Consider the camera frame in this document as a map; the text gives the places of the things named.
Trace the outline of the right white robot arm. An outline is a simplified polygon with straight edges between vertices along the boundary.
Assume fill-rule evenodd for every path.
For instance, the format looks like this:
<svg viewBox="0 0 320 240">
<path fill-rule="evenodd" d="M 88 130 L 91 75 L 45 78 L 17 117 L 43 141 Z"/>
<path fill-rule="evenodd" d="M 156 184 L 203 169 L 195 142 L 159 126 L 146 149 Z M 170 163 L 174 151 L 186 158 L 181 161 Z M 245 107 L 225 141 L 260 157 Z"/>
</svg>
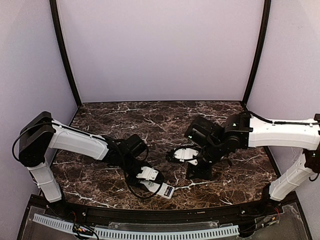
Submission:
<svg viewBox="0 0 320 240">
<path fill-rule="evenodd" d="M 225 125 L 196 117 L 185 135 L 198 149 L 183 148 L 177 155 L 198 169 L 207 169 L 236 150 L 256 147 L 302 149 L 296 162 L 266 186 L 266 198 L 282 201 L 312 175 L 320 173 L 320 116 L 305 120 L 266 119 L 252 111 L 231 115 Z"/>
</svg>

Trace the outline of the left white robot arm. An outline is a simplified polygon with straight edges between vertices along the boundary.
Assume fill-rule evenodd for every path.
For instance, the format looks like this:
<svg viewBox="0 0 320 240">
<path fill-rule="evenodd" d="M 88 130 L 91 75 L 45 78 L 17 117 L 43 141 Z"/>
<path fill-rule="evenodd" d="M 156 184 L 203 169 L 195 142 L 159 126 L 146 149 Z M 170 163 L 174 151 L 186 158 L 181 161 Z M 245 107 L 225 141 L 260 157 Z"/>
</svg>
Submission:
<svg viewBox="0 0 320 240">
<path fill-rule="evenodd" d="M 62 200 L 63 192 L 47 163 L 48 149 L 84 155 L 120 167 L 125 177 L 133 180 L 149 181 L 157 177 L 151 165 L 137 159 L 148 151 L 138 135 L 114 139 L 91 134 L 66 126 L 54 120 L 50 112 L 43 111 L 21 130 L 11 150 L 13 157 L 28 169 L 49 203 Z"/>
</svg>

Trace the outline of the purple battery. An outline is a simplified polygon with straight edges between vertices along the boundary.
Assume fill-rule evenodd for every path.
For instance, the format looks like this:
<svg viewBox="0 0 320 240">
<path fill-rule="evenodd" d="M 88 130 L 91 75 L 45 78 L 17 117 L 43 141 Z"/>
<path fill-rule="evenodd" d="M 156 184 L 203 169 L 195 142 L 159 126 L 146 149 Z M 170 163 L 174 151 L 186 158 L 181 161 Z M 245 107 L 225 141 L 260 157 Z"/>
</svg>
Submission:
<svg viewBox="0 0 320 240">
<path fill-rule="evenodd" d="M 168 197 L 170 199 L 172 197 L 172 194 L 173 194 L 174 190 L 175 189 L 172 186 L 167 186 L 166 190 L 164 192 L 164 196 Z"/>
</svg>

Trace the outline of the white remote control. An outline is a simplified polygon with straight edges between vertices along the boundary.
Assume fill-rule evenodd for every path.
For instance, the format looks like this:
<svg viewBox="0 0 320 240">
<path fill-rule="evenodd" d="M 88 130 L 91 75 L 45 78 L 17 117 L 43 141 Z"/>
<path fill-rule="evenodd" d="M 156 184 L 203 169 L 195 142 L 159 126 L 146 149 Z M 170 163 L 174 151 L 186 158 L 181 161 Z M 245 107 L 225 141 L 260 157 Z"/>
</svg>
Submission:
<svg viewBox="0 0 320 240">
<path fill-rule="evenodd" d="M 156 194 L 165 198 L 165 199 L 170 200 L 173 196 L 173 194 L 172 194 L 171 198 L 164 196 L 164 193 L 166 191 L 167 186 L 170 186 L 166 183 L 158 184 L 158 183 L 148 181 L 148 180 L 142 180 L 142 181 L 140 181 L 140 183 L 142 184 L 143 187 L 145 187 L 151 193 L 155 193 L 159 188 L 159 191 Z"/>
</svg>

